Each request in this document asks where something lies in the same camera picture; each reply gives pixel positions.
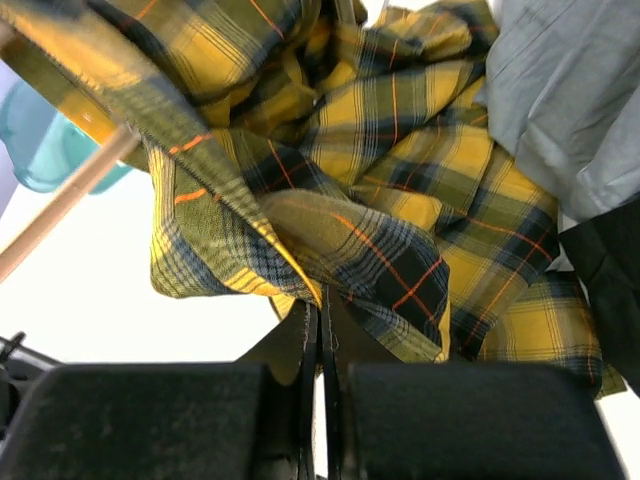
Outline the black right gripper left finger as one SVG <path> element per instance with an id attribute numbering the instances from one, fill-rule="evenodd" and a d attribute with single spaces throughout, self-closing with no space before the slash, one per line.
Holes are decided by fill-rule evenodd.
<path id="1" fill-rule="evenodd" d="M 62 364 L 21 401 L 5 479 L 311 479 L 319 312 L 238 360 Z"/>

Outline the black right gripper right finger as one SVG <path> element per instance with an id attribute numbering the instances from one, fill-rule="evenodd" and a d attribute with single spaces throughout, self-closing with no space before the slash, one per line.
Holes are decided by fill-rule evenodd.
<path id="1" fill-rule="evenodd" d="M 333 288 L 319 315 L 332 479 L 620 479 L 590 395 L 536 363 L 402 363 Z"/>

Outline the yellow plaid shirt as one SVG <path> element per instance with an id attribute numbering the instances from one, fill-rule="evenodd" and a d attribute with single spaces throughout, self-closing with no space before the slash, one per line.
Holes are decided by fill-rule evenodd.
<path id="1" fill-rule="evenodd" d="M 483 1 L 5 1 L 3 59 L 88 134 L 118 123 L 154 187 L 150 281 L 256 294 L 280 316 L 335 287 L 405 362 L 548 362 L 605 396 L 554 198 L 474 101 Z"/>

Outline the black shirt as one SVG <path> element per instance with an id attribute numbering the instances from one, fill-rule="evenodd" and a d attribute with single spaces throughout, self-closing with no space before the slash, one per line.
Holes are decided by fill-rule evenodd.
<path id="1" fill-rule="evenodd" d="M 585 285 L 603 359 L 639 392 L 639 200 L 559 234 Z"/>

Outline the grey shirt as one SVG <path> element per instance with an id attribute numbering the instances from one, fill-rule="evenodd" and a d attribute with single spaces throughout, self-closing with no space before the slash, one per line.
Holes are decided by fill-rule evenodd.
<path id="1" fill-rule="evenodd" d="M 489 133 L 581 222 L 639 192 L 639 4 L 504 1 Z"/>

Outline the teal plastic tub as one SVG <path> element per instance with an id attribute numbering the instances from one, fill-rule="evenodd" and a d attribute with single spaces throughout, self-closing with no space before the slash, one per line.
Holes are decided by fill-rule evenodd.
<path id="1" fill-rule="evenodd" d="M 25 81 L 1 103 L 1 141 L 19 183 L 38 193 L 57 190 L 99 144 Z"/>

